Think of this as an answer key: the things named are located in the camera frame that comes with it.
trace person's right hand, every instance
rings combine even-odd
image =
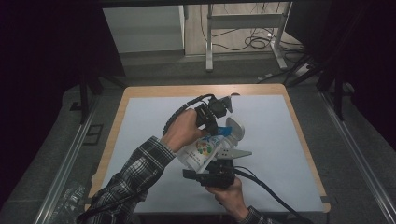
[[[236,221],[241,221],[247,217],[248,209],[244,202],[242,182],[238,177],[235,178],[233,185],[227,189],[206,187],[206,190],[215,195],[216,200],[224,206],[227,213]]]

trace metal rail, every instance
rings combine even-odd
[[[382,186],[381,182],[376,178],[375,173],[361,153],[361,149],[350,133],[348,127],[333,111],[332,100],[330,99],[329,94],[321,92],[319,95],[323,99],[333,123],[346,143],[346,147],[349,149],[353,160],[356,162],[358,169],[361,171],[361,175],[363,176],[367,186],[372,192],[388,223],[396,223],[396,209],[391,198]]]
[[[62,162],[61,167],[59,168],[58,173],[56,174],[52,185],[49,188],[49,192],[47,193],[44,202],[41,204],[41,207],[38,210],[38,214],[34,222],[35,224],[45,224],[50,221],[50,216],[61,196],[62,190],[64,189],[66,180],[73,168],[73,164],[79,153],[79,149],[81,148],[84,137],[91,125],[92,118],[99,103],[99,99],[99,96],[96,95],[92,97],[90,114],[88,115],[86,121],[79,126],[78,132],[64,157],[64,161]]]

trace metal frame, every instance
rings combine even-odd
[[[206,71],[213,71],[212,30],[249,28],[278,28],[275,40],[271,41],[271,48],[280,69],[286,70],[288,66],[280,52],[279,43],[289,16],[290,5],[290,2],[286,4],[282,14],[216,16],[212,15],[212,4],[207,5]]]
[[[93,96],[91,100],[90,114],[88,114],[85,122],[79,126],[73,143],[71,144],[66,156],[64,157],[64,161],[62,162],[61,167],[59,168],[58,173],[56,174],[52,185],[49,188],[49,192],[47,193],[44,202],[41,204],[41,207],[38,210],[38,214],[35,217],[35,224],[49,223],[52,212],[55,209],[55,206],[61,196],[66,180],[69,177],[69,174],[73,168],[74,162],[81,148],[82,142],[84,141],[84,137],[90,127],[96,111],[96,107],[99,103],[99,99],[99,96]]]
[[[326,108],[329,112],[330,117],[332,118],[332,122],[343,138],[346,147],[349,149],[351,157],[356,162],[358,169],[361,171],[361,175],[363,176],[368,188],[373,193],[373,196],[378,203],[379,208],[387,219],[388,223],[396,223],[396,208],[392,202],[392,199],[389,197],[387,191],[384,186],[376,177],[374,171],[372,170],[368,161],[364,158],[364,155],[361,153],[361,149],[350,133],[346,124],[339,119],[337,114],[334,112],[332,99],[330,99],[329,93],[320,92],[320,97],[322,98]]]

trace person's left hand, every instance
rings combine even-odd
[[[168,131],[161,139],[173,152],[178,152],[182,147],[193,143],[207,132],[196,126],[197,113],[193,109],[182,112],[169,126]]]

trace wrist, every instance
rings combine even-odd
[[[168,135],[164,135],[161,142],[166,144],[174,153],[177,153],[182,148],[182,145],[177,140]]]
[[[248,216],[248,209],[245,206],[242,206],[238,210],[234,211],[232,216],[236,221],[242,221]]]

